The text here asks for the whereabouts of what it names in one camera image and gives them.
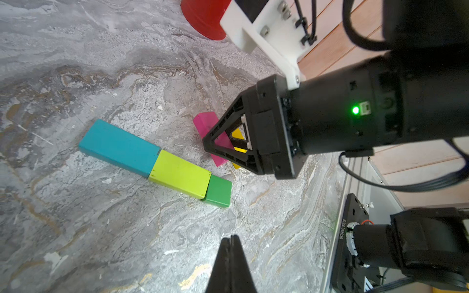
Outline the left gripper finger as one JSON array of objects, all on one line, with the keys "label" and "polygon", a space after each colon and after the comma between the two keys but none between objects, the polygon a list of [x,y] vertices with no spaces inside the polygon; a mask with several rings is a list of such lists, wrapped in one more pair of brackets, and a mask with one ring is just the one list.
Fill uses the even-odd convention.
[{"label": "left gripper finger", "polygon": [[256,293],[241,240],[231,235],[221,240],[206,293]]}]

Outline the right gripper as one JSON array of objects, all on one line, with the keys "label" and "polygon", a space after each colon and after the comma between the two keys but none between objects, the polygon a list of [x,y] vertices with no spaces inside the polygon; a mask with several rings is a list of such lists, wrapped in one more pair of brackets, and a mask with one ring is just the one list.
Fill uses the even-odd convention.
[{"label": "right gripper", "polygon": [[207,152],[256,175],[297,177],[310,155],[367,156],[403,132],[399,75],[385,56],[356,63],[288,90],[284,78],[239,95],[204,137]]}]

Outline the small green cube block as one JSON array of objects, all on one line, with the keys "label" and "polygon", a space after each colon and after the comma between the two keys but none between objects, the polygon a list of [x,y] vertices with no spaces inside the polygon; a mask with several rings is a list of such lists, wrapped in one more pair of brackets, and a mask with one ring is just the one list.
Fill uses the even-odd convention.
[{"label": "small green cube block", "polygon": [[220,208],[230,206],[232,182],[215,175],[211,175],[205,198],[201,201]]}]

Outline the light green block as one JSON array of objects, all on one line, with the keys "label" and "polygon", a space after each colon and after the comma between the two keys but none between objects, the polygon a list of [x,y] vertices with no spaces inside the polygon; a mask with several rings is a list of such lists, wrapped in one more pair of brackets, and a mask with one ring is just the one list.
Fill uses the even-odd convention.
[{"label": "light green block", "polygon": [[149,180],[183,194],[204,199],[211,172],[166,150],[161,150]]}]

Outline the teal block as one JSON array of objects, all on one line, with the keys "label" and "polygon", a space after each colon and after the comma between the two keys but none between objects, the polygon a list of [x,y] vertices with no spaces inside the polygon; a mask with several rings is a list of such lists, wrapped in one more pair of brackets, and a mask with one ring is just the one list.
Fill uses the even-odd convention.
[{"label": "teal block", "polygon": [[79,150],[144,178],[150,176],[161,148],[108,122],[97,120]]}]

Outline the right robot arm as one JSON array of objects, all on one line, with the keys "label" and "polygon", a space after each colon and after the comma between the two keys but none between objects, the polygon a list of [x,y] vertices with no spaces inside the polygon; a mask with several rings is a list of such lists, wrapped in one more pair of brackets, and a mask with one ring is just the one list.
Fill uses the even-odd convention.
[{"label": "right robot arm", "polygon": [[[310,155],[369,157],[376,147],[469,133],[469,4],[384,1],[383,40],[360,35],[345,1],[348,39],[379,56],[306,80],[297,65],[315,23],[284,1],[232,1],[220,24],[244,51],[281,70],[241,92],[203,138],[205,150],[257,175],[294,179]],[[468,291],[469,214],[414,208],[368,221],[354,194],[338,221],[331,287],[383,293],[412,283]]]}]

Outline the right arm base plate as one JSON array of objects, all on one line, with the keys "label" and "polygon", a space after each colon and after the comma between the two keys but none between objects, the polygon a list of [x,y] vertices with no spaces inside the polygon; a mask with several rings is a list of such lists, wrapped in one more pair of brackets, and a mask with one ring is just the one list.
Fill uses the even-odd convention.
[{"label": "right arm base plate", "polygon": [[348,194],[339,218],[337,248],[335,250],[330,286],[334,293],[365,293],[381,284],[378,267],[363,267],[357,256],[350,253],[346,234],[350,223],[362,223],[368,213],[354,194]]}]

